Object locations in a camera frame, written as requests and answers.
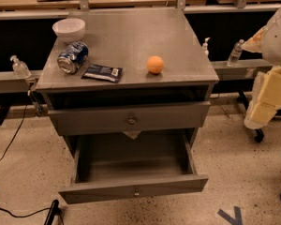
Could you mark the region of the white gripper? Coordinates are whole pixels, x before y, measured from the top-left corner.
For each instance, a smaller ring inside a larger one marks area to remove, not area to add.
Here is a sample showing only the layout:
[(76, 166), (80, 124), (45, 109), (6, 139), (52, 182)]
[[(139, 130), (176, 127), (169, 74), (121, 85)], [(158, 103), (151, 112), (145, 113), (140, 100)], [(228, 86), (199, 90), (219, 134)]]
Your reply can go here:
[[(261, 53), (265, 31), (265, 27), (261, 27), (253, 37), (243, 44), (242, 48), (247, 52)], [(264, 76), (258, 102), (264, 104), (255, 104), (253, 101), (249, 103), (244, 119), (244, 125), (247, 128), (258, 129), (267, 126), (276, 114), (275, 108), (281, 108), (281, 66), (274, 66)]]

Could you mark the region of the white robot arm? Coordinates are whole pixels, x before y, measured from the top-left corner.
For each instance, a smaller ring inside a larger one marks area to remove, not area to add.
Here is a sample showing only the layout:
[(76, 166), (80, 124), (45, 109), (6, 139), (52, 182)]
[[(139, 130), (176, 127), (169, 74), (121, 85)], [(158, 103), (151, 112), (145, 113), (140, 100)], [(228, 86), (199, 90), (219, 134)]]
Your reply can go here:
[(268, 72), (259, 72), (254, 80), (252, 99), (244, 119), (247, 128), (263, 128), (281, 109), (281, 7), (244, 43), (243, 49), (260, 53), (263, 60), (273, 65)]

